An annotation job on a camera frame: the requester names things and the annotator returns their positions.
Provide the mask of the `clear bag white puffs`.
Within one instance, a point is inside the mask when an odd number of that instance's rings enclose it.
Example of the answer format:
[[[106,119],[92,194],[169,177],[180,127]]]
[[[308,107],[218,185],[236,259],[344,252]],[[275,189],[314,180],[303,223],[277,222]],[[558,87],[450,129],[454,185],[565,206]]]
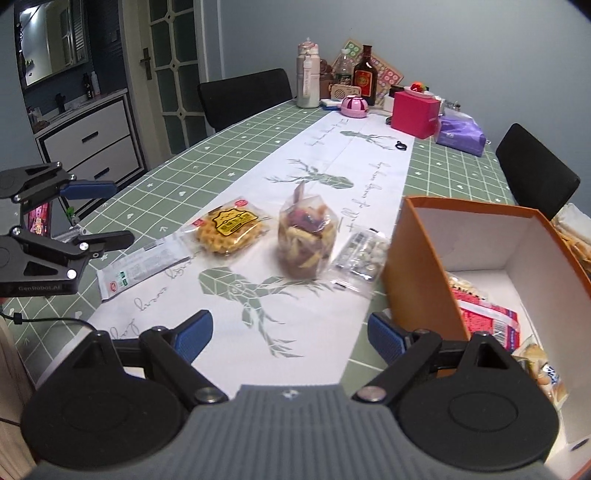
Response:
[[[449,286],[456,291],[462,292],[467,295],[471,295],[473,297],[477,297],[482,300],[487,299],[487,294],[480,289],[478,289],[473,283],[470,281],[457,276],[454,273],[447,272],[446,273],[448,278]]]

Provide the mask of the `clear plastic water bottle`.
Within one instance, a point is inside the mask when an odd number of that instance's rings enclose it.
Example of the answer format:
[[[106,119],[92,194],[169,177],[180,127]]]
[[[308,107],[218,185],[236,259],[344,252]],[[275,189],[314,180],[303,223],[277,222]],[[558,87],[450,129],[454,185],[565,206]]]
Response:
[[[335,83],[352,85],[354,66],[351,52],[349,52],[348,48],[342,48],[341,54],[339,54],[339,58],[337,59],[337,62],[335,62],[335,67],[332,71],[335,77]]]

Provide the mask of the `black chair near wall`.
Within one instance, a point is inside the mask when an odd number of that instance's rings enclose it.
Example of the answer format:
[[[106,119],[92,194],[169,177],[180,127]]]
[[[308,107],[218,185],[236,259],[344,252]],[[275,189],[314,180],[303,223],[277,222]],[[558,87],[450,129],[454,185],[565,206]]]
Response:
[[[496,149],[509,189],[520,206],[552,220],[578,189],[581,179],[519,123]]]

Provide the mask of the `magenta square box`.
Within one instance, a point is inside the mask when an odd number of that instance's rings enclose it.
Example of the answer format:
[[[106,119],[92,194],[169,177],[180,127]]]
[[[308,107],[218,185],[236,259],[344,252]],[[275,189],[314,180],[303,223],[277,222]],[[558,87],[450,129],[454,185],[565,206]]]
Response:
[[[438,126],[440,101],[434,97],[418,97],[407,91],[394,95],[391,127],[403,133],[426,139]]]

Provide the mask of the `small clear nut packet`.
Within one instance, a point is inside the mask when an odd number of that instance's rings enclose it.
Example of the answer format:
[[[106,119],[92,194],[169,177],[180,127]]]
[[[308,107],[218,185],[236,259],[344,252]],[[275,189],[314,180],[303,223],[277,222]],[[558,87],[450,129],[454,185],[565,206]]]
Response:
[[[341,289],[370,297],[384,269],[390,243],[374,229],[356,229],[329,267],[329,279]]]

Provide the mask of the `small beige radio box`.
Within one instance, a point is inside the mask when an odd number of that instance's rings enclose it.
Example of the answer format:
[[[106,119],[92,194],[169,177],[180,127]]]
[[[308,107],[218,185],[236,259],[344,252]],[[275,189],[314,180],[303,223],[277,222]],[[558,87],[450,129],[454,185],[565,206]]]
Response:
[[[329,94],[332,100],[342,101],[348,96],[360,96],[361,88],[355,85],[335,83],[329,88]]]

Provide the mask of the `red fruit toy on dish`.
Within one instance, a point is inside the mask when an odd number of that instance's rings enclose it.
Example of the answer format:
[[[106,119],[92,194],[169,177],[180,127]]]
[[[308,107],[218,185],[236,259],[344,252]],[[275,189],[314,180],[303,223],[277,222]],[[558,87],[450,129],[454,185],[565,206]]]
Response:
[[[434,96],[434,94],[429,90],[429,87],[422,82],[414,82],[410,86],[405,86],[404,90],[410,95],[417,97],[430,98]]]

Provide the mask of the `folded white yellow cloths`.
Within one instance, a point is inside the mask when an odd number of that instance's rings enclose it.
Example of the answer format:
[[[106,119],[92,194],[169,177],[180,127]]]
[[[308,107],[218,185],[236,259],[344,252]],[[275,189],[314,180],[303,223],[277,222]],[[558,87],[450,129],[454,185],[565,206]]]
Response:
[[[591,277],[591,218],[568,203],[551,220],[562,240]]]

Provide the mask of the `red label snack packet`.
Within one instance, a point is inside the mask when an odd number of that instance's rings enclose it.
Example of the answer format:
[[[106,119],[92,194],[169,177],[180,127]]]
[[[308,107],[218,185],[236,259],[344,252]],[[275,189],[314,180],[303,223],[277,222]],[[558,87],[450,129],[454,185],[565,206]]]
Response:
[[[520,347],[521,328],[516,312],[459,289],[452,293],[470,333],[489,333],[509,352]]]

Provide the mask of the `clear bag mixed veggie chips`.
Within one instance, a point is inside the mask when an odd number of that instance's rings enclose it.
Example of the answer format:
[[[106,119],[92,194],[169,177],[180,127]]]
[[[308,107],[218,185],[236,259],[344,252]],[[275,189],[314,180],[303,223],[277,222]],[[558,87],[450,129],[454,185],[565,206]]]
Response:
[[[315,279],[329,263],[339,218],[320,195],[307,196],[301,181],[280,210],[277,255],[295,279]]]

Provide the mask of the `white long snack packet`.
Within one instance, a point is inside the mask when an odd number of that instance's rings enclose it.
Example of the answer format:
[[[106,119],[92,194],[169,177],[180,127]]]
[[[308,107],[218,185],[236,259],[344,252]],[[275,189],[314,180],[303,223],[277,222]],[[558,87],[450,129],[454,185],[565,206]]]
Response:
[[[115,260],[96,274],[100,297],[108,301],[144,280],[190,257],[177,234],[171,234]]]

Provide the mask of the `black chair left side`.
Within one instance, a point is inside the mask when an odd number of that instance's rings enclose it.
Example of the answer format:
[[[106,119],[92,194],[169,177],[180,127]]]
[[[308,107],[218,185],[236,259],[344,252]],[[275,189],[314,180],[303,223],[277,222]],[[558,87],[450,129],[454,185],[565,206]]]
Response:
[[[200,83],[197,93],[215,132],[293,99],[287,72],[281,68]]]

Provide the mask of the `brown chocolate-colored object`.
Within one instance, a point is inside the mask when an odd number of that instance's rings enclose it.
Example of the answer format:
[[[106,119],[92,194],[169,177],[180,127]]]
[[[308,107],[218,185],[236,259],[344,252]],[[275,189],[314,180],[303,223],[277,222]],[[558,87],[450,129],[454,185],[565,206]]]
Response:
[[[320,98],[329,99],[331,97],[331,86],[335,83],[335,77],[332,73],[332,65],[325,59],[320,63]]]

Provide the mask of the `yellow label waffle pack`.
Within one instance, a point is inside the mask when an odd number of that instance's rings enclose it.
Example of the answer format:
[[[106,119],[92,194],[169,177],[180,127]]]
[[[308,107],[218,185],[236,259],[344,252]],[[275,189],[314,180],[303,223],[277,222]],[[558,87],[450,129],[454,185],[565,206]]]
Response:
[[[180,239],[196,255],[226,260],[242,255],[274,226],[274,218],[249,197],[225,202],[179,230]]]

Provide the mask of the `purple tissue pack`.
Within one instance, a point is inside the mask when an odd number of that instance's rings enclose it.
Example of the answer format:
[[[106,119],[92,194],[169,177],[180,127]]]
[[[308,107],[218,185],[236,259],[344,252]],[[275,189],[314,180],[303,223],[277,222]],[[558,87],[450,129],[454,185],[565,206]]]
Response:
[[[441,116],[435,141],[439,145],[481,157],[487,138],[474,120]]]

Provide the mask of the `patterned cards board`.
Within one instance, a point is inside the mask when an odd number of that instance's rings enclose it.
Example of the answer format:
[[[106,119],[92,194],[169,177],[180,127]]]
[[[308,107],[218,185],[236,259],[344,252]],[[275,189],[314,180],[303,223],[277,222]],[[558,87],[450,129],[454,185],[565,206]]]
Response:
[[[361,62],[363,45],[360,42],[348,39],[342,48],[349,51],[353,66],[356,66],[356,64]],[[393,85],[401,85],[404,79],[404,74],[382,57],[377,56],[374,53],[372,54],[372,64],[378,71],[376,105],[382,107],[384,97],[389,95],[390,88]]]

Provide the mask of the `white drawer cabinet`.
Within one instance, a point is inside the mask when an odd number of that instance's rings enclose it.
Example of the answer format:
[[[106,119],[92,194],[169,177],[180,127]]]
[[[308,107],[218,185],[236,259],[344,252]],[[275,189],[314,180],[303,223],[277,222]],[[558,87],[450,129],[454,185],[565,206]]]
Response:
[[[122,189],[147,171],[125,89],[58,115],[34,137],[43,161],[61,163],[80,180]]]

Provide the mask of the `orange cardboard box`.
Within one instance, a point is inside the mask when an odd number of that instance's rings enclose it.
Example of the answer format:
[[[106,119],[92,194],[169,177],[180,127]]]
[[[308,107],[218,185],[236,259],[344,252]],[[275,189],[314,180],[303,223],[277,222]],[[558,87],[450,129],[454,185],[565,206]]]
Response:
[[[407,197],[382,274],[394,320],[446,340],[469,331],[447,276],[471,282],[518,315],[566,385],[561,429],[547,466],[562,479],[590,476],[590,280],[537,210]]]

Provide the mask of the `white pink tumbler bottle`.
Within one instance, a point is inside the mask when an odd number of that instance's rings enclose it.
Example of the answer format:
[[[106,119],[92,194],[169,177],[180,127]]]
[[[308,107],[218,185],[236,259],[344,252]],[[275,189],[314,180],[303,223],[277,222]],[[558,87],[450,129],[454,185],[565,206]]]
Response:
[[[297,47],[297,107],[316,108],[320,104],[320,67],[318,44],[308,38]]]

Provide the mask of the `glass panel door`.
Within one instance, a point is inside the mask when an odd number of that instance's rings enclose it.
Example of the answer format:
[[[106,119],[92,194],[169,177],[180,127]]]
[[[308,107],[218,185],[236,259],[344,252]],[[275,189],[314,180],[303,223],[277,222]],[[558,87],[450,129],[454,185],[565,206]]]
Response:
[[[153,168],[211,131],[197,93],[209,80],[202,3],[121,1],[119,19],[134,118]]]

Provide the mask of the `dark brown liquor bottle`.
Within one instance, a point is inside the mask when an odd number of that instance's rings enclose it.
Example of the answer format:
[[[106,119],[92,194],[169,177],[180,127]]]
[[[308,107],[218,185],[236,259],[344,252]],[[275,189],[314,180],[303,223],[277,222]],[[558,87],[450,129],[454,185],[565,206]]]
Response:
[[[361,96],[374,106],[377,95],[378,71],[372,63],[372,46],[363,45],[361,60],[353,67],[353,84],[361,89]]]

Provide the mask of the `pink round container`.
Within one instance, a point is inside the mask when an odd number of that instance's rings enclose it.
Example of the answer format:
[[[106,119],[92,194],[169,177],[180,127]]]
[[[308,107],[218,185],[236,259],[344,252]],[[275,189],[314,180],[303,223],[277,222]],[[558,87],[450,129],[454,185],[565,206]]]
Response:
[[[361,96],[348,95],[342,99],[339,111],[346,117],[363,119],[366,118],[369,113],[369,105]]]

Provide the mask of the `white deer table runner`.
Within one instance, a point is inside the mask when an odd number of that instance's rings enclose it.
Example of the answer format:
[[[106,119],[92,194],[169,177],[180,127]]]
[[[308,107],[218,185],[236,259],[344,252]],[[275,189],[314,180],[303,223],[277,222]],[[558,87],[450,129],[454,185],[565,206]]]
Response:
[[[213,335],[194,365],[226,393],[243,385],[337,383],[370,298],[335,286],[329,264],[356,229],[391,234],[401,196],[380,199],[367,225],[346,227],[334,211],[339,224],[329,263],[318,278],[300,280],[283,270],[277,255],[280,210],[293,193],[276,213],[267,212],[273,228],[242,255],[211,260],[191,252],[187,261],[104,302],[93,324],[113,338],[128,339],[153,326],[173,327],[205,309],[213,318]],[[320,195],[307,185],[304,193]]]

